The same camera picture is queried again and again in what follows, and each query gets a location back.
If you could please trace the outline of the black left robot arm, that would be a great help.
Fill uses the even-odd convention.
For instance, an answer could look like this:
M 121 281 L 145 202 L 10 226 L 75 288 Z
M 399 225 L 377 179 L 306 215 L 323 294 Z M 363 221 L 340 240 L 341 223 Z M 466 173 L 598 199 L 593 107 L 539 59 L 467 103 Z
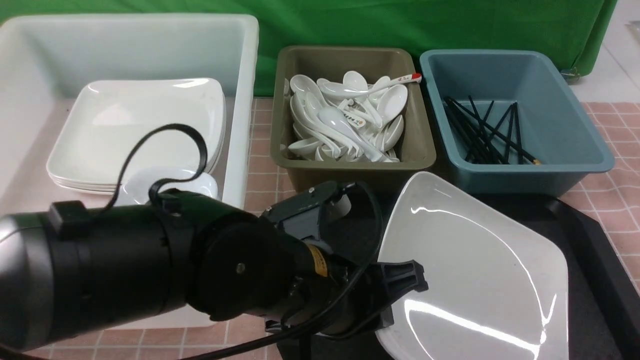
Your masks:
M 383 221 L 370 187 L 334 181 L 260 216 L 178 189 L 143 205 L 3 216 L 1 358 L 186 305 L 214 322 L 265 319 L 270 336 L 211 360 L 381 330 L 393 303 L 429 288 L 416 260 L 378 261 Z

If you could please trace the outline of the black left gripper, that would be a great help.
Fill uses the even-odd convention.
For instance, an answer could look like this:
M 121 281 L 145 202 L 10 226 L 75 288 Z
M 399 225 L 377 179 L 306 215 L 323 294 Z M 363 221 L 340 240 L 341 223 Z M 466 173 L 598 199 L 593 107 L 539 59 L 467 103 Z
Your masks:
M 355 194 L 370 207 L 369 235 L 336 239 L 346 227 L 334 224 L 338 203 Z M 364 182 L 334 181 L 285 199 L 262 218 L 292 237 L 297 273 L 288 292 L 289 305 L 265 321 L 270 334 L 299 330 L 324 336 L 355 336 L 393 323 L 391 304 L 411 291 L 429 290 L 423 265 L 416 260 L 377 262 L 384 231 L 383 213 L 374 191 Z

